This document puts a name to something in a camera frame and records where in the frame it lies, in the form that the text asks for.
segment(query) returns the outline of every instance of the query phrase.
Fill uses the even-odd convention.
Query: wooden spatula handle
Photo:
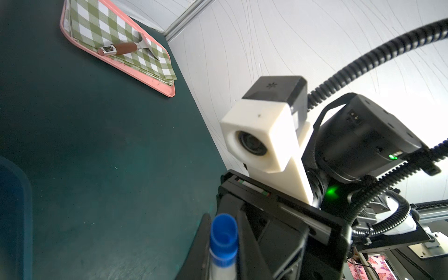
[[[126,53],[135,52],[138,49],[137,44],[133,42],[114,44],[114,47],[116,49],[116,55],[123,55]]]

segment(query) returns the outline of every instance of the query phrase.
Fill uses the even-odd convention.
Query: green gingham cloth
[[[86,48],[97,48],[113,43],[140,42],[139,32],[114,14],[98,0],[66,0],[64,29]],[[162,83],[172,86],[177,80],[166,50],[148,40],[156,60],[146,48],[136,52],[111,56]]]

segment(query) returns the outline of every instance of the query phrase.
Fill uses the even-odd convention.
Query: black corrugated cable sleeve
[[[408,201],[393,190],[386,190],[386,195],[398,202],[397,210],[384,221],[372,225],[373,230],[371,232],[368,230],[354,229],[352,231],[353,237],[375,237],[404,222],[411,211],[411,206]]]
[[[429,149],[429,153],[425,153],[425,158],[419,158],[415,162],[406,162],[392,169],[383,175],[376,183],[364,187],[362,194],[356,196],[352,201],[348,210],[342,215],[342,218],[349,224],[352,224],[369,203],[379,195],[383,194],[387,188],[396,185],[400,181],[406,179],[412,174],[420,170],[421,163],[428,161],[438,162],[448,156],[448,139]]]
[[[351,62],[308,94],[308,110],[375,67],[418,47],[443,40],[448,34],[448,18],[419,27],[371,50]]]
[[[368,217],[369,213],[367,212],[367,210],[364,208],[364,210],[362,210],[361,214],[359,214],[361,217]]]
[[[415,209],[411,207],[411,215],[414,217],[414,220],[419,221],[420,220],[420,213]]]
[[[423,210],[423,209],[446,206],[446,205],[448,205],[448,199],[432,201],[432,202],[417,203],[417,204],[415,204],[415,210]]]

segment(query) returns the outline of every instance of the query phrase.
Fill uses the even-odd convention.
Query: teal table
[[[225,166],[174,59],[170,99],[69,43],[62,4],[0,4],[0,155],[32,184],[34,279],[173,279]]]

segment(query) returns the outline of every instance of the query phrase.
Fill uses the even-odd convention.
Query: white wall
[[[195,0],[111,0],[128,16],[165,31]]]
[[[314,89],[399,34],[448,17],[446,0],[215,0],[170,40],[182,74],[227,168],[219,120],[262,75],[302,75]],[[448,39],[390,61],[345,87],[395,114],[429,146],[448,137]],[[309,113],[314,120],[320,109]],[[448,198],[442,174],[399,184],[410,202]]]

